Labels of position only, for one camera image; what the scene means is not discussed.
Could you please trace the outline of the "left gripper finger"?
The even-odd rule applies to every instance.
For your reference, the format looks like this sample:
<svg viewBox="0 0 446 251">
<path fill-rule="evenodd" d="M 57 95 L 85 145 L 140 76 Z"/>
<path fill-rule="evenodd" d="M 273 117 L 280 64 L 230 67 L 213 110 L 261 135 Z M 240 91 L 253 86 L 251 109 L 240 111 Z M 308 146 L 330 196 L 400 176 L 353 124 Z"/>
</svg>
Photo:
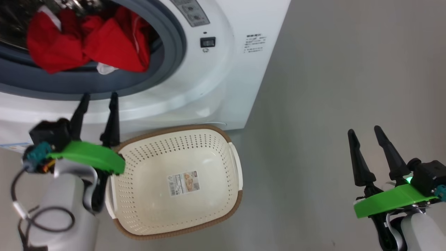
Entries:
<svg viewBox="0 0 446 251">
<path fill-rule="evenodd" d="M 116 92 L 113 92 L 110 97 L 109 117 L 105 131 L 100 136 L 100 141 L 104 147 L 116 147 L 121 143 L 118 94 Z"/>
<path fill-rule="evenodd" d="M 80 140 L 84 115 L 88 110 L 90 94 L 84 93 L 76 110 L 70 119 L 70 136 L 72 140 Z"/>
</svg>

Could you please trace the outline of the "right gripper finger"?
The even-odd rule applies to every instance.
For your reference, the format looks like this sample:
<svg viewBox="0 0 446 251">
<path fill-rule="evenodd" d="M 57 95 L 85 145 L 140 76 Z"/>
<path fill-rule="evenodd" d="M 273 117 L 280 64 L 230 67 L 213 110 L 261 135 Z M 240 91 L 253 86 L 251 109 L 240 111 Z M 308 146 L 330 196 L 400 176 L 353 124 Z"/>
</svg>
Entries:
<svg viewBox="0 0 446 251">
<path fill-rule="evenodd" d="M 388 139 L 380 126 L 374 126 L 374 132 L 378 141 L 378 144 L 382 147 L 388 166 L 389 166 L 389 178 L 395 182 L 406 182 L 405 175 L 409 175 L 411 171 L 408 169 L 406 162 L 400 156 L 395 146 Z"/>
<path fill-rule="evenodd" d="M 376 177 L 370 172 L 368 165 L 364 160 L 360 150 L 360 142 L 353 129 L 348 130 L 348 141 L 355 185 L 358 187 L 373 185 L 376 181 Z"/>
</svg>

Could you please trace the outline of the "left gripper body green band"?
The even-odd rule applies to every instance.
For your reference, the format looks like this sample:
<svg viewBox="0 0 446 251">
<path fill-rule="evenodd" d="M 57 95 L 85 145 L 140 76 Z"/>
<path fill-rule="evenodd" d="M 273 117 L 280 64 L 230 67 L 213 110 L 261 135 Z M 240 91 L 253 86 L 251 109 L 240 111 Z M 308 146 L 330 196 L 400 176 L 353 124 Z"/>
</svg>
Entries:
<svg viewBox="0 0 446 251">
<path fill-rule="evenodd" d="M 62 151 L 48 153 L 47 158 L 72 164 L 72 167 L 55 168 L 55 174 L 66 170 L 93 178 L 83 196 L 83 205 L 92 213 L 102 210 L 109 176 L 121 175 L 125 171 L 125 159 L 113 149 L 83 141 L 71 141 Z"/>
</svg>

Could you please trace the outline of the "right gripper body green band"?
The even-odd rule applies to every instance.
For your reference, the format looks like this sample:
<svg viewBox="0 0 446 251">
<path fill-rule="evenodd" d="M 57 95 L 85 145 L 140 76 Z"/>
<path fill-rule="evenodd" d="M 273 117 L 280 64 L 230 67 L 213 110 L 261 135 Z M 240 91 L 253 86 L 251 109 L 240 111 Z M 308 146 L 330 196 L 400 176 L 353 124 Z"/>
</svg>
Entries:
<svg viewBox="0 0 446 251">
<path fill-rule="evenodd" d="M 373 185 L 367 186 L 365 196 L 358 197 L 354 203 L 357 218 L 370 218 L 376 227 L 382 250 L 406 250 L 408 248 L 402 228 L 398 222 L 391 221 L 390 216 L 401 212 L 428 206 L 430 202 L 438 203 L 437 196 L 425 197 L 411 184 L 403 184 L 383 191 Z"/>
</svg>

